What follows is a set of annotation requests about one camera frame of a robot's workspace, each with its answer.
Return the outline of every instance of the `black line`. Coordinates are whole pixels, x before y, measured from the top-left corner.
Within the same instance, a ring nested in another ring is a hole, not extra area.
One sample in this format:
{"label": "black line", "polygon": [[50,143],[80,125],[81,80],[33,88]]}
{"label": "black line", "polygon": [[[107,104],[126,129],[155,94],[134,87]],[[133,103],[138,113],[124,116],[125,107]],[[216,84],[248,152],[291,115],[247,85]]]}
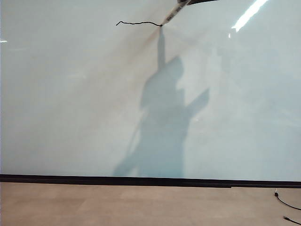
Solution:
{"label": "black line", "polygon": [[158,27],[162,27],[161,24],[160,25],[159,24],[155,24],[155,23],[150,22],[150,21],[140,22],[140,23],[128,23],[128,22],[119,21],[118,24],[116,24],[116,26],[119,25],[120,23],[123,23],[123,24],[153,24],[153,25],[156,25]]}
{"label": "black line", "polygon": [[78,177],[0,174],[0,182],[112,185],[112,186],[178,186],[178,187],[275,187],[301,188],[296,181],[214,180],[184,178]]}
{"label": "black line", "polygon": [[286,216],[283,216],[283,218],[284,218],[285,220],[291,221],[291,222],[293,222],[293,223],[295,223],[295,224],[301,225],[299,222],[294,221],[294,220],[291,220],[290,218],[288,218],[288,217],[286,217]]}
{"label": "black line", "polygon": [[284,205],[286,205],[286,206],[289,206],[289,207],[294,208],[294,209],[296,209],[296,210],[301,210],[300,208],[297,208],[297,207],[294,207],[294,206],[291,206],[291,205],[285,203],[285,202],[282,201],[278,196],[276,196],[276,198],[278,199],[279,202],[281,202],[282,204],[284,204]]}

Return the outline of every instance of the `black cable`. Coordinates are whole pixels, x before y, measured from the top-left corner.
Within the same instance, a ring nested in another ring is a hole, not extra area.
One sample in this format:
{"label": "black cable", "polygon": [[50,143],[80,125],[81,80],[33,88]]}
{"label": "black cable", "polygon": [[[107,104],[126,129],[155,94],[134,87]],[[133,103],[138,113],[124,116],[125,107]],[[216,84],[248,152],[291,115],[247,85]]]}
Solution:
{"label": "black cable", "polygon": [[289,206],[289,207],[292,207],[292,208],[294,208],[294,209],[296,209],[296,210],[301,210],[300,208],[291,206],[291,205],[285,203],[284,201],[282,201],[281,199],[279,199],[279,194],[278,194],[277,192],[275,192],[275,197],[276,197],[281,203],[283,203],[284,205]]}
{"label": "black cable", "polygon": [[295,224],[301,225],[301,224],[298,223],[297,221],[293,221],[293,220],[291,220],[290,218],[288,218],[288,217],[286,217],[286,216],[283,216],[283,218],[284,218],[285,220],[291,221],[291,222],[293,222],[293,223],[295,223]]}
{"label": "black cable", "polygon": [[153,24],[153,25],[156,25],[156,26],[158,26],[158,27],[162,27],[161,24],[159,25],[159,24],[155,24],[155,23],[149,22],[149,21],[146,21],[146,22],[140,22],[140,23],[127,23],[127,22],[119,21],[118,24],[116,24],[116,26],[119,25],[120,23],[123,23],[123,24]]}

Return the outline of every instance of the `beige floor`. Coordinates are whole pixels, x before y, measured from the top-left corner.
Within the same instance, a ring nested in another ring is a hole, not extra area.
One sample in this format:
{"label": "beige floor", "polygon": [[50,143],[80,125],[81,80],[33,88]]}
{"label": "beige floor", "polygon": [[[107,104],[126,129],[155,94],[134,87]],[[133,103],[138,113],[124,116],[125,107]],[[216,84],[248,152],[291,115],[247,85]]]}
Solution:
{"label": "beige floor", "polygon": [[[2,226],[290,226],[272,188],[1,184]],[[278,189],[301,207],[301,189]]]}

